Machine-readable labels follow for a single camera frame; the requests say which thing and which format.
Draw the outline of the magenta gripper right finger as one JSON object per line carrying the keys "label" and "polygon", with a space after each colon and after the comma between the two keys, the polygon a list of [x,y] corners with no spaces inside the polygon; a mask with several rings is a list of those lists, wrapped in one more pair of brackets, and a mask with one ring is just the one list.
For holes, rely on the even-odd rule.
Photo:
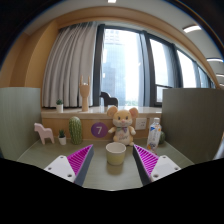
{"label": "magenta gripper right finger", "polygon": [[138,145],[133,146],[133,156],[143,185],[180,170],[180,167],[168,156],[157,156]]}

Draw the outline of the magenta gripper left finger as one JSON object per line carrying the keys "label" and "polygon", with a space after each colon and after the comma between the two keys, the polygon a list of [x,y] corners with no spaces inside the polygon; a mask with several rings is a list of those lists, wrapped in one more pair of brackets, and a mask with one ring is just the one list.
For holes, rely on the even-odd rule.
{"label": "magenta gripper left finger", "polygon": [[58,156],[45,171],[82,186],[93,155],[93,145],[88,145],[69,156]]}

